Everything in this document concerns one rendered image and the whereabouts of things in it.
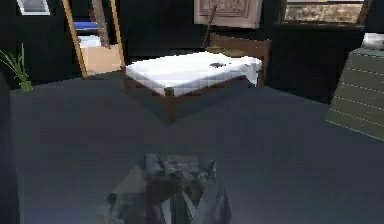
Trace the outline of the wooden door frame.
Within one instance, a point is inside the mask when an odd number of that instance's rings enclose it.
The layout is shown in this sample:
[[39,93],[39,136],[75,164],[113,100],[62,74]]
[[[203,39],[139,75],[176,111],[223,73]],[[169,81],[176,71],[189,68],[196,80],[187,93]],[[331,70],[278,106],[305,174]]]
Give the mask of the wooden door frame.
[[124,71],[118,0],[61,0],[83,79]]

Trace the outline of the pale framed wall picture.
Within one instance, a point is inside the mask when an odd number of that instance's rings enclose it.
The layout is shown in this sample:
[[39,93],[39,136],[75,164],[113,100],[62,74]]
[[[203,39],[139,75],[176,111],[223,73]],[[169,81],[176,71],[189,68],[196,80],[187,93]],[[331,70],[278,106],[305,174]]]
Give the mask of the pale framed wall picture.
[[263,0],[194,0],[194,23],[207,25],[213,9],[215,26],[257,29]]

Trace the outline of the white framed wall picture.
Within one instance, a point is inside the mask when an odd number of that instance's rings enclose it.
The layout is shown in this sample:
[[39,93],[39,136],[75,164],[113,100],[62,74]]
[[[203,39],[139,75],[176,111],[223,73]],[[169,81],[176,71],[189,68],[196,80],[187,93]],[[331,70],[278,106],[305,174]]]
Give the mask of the white framed wall picture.
[[49,16],[47,0],[16,0],[23,16]]

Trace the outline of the black cabinet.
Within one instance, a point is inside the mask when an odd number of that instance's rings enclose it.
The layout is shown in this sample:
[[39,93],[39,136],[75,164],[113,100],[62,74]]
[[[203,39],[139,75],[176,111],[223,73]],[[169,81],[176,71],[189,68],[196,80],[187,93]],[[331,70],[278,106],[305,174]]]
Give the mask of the black cabinet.
[[267,85],[329,104],[349,52],[361,45],[362,31],[275,25],[271,39]]

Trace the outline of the white bed with wooden frame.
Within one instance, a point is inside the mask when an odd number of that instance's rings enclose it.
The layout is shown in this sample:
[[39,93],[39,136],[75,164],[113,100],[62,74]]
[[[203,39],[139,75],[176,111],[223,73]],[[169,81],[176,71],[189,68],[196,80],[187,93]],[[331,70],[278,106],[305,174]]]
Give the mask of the white bed with wooden frame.
[[[246,79],[251,87],[265,85],[271,41],[249,40],[212,33],[210,45],[198,53],[163,56],[124,66],[124,88],[144,88],[164,105],[169,122],[183,100]],[[212,68],[221,62],[225,67]]]

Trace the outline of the window with wooden frame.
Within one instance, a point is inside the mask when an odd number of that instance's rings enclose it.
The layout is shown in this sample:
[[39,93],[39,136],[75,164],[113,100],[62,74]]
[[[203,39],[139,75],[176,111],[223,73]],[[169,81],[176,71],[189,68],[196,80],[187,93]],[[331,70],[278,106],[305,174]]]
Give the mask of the window with wooden frame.
[[288,23],[361,24],[371,0],[282,0],[280,20]]

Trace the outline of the white pillow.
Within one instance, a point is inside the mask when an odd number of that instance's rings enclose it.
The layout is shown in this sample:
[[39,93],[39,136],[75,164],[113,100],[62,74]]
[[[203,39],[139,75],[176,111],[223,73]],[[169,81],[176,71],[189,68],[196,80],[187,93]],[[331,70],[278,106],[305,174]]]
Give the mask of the white pillow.
[[384,34],[365,33],[362,46],[369,49],[384,50]]

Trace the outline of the green house plant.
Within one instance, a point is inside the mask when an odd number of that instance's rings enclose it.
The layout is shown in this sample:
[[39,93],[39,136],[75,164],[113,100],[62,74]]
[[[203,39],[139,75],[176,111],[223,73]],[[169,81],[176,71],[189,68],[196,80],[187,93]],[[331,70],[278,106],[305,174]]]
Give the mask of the green house plant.
[[33,85],[29,79],[29,74],[25,68],[25,49],[21,44],[21,49],[17,54],[5,52],[0,49],[0,62],[6,65],[14,74],[14,79],[18,81],[19,87],[24,92],[33,90]]

